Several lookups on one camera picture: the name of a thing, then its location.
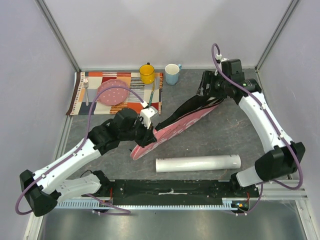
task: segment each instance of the fork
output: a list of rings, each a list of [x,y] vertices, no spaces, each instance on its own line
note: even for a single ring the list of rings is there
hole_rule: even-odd
[[[156,81],[157,81],[157,79],[154,78],[152,90],[151,90],[151,94],[150,94],[150,99],[149,99],[149,104],[148,104],[149,107],[151,107],[152,99],[154,98],[154,92],[155,92],[155,88],[156,88],[156,84],[157,84]]]
[[[89,87],[89,80],[88,78],[85,78],[83,80],[83,87],[84,87],[84,91],[85,91],[85,105],[89,106],[89,96],[88,96],[88,87]]]

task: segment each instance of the placemat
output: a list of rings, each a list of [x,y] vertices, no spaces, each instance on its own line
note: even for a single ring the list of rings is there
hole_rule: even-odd
[[[84,89],[84,79],[88,78],[89,87],[88,98],[89,105],[86,105],[86,95]],[[126,100],[116,106],[106,106],[100,102],[92,103],[97,95],[98,87],[111,79],[119,79],[125,82],[130,89],[134,90],[143,100],[149,102],[152,93],[153,83],[144,84],[141,82],[139,72],[98,72],[98,71],[82,71],[76,73],[76,81],[72,95],[71,104],[66,115],[88,115],[91,104],[93,104],[93,115],[99,114],[116,114],[123,108],[131,108],[138,114],[142,110],[142,106],[138,98],[129,93]],[[163,91],[163,73],[155,73],[155,90],[153,92],[152,106],[161,114],[162,107],[162,91]]]

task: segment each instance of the gray table surface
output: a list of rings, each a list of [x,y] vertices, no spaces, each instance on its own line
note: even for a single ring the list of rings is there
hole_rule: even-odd
[[[163,83],[163,121],[181,104],[196,94],[202,69],[180,72],[175,86]],[[256,79],[253,69],[245,69],[246,79]],[[93,115],[91,126],[100,125],[114,115]],[[73,116],[66,150],[84,136],[87,115]],[[156,158],[194,157],[239,154],[241,170],[251,167],[264,154],[263,146],[246,114],[232,99],[227,99],[197,123],[174,138],[162,143],[138,160],[132,160],[130,150],[136,144],[121,142],[119,147],[88,163],[70,178],[78,178],[86,170],[102,170],[110,179],[219,179],[228,180],[239,169],[156,173]]]

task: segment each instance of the light blue mug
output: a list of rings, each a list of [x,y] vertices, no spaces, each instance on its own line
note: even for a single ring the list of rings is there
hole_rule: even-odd
[[[165,81],[169,85],[175,85],[179,79],[179,72],[182,68],[181,64],[168,64],[165,67]]]

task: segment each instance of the white tube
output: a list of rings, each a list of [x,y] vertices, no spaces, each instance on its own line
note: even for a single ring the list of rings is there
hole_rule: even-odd
[[[239,155],[157,158],[155,160],[157,173],[239,169],[240,167]]]

